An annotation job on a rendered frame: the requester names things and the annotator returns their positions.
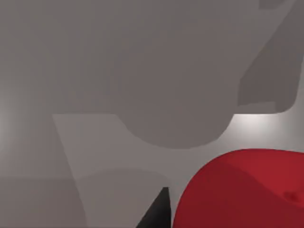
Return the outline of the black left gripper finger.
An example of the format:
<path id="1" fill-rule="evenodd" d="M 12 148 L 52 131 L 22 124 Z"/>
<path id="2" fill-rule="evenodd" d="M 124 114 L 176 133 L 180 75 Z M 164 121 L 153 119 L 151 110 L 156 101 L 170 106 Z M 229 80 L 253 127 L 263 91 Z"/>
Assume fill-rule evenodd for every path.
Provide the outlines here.
<path id="1" fill-rule="evenodd" d="M 171 228 L 171 200 L 168 187 L 163 187 L 136 228 Z"/>

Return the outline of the red rounded object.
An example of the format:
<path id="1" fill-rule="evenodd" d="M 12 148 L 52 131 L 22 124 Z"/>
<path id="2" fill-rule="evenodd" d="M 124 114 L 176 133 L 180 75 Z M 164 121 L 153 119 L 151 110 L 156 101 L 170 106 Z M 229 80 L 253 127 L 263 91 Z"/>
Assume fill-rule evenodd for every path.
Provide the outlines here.
<path id="1" fill-rule="evenodd" d="M 172 228 L 304 228 L 304 153 L 243 149 L 188 182 Z"/>

